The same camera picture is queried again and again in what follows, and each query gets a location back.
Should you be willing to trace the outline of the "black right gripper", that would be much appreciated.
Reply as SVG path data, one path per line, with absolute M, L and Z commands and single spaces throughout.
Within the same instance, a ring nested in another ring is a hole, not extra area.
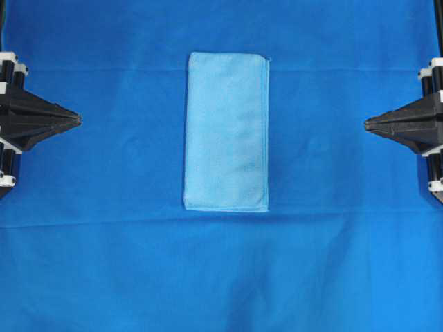
M 442 58 L 435 57 L 419 72 L 423 95 L 399 109 L 367 119 L 365 130 L 408 147 L 426 160 L 428 190 L 442 202 Z M 388 123 L 435 120 L 436 129 L 400 131 Z

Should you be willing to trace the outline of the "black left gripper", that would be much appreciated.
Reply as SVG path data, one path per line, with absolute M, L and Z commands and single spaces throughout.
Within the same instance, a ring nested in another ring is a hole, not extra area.
M 18 183 L 23 151 L 81 125 L 75 112 L 23 90 L 27 75 L 28 68 L 18 62 L 14 52 L 1 52 L 1 199 Z M 7 107 L 56 117 L 6 118 Z

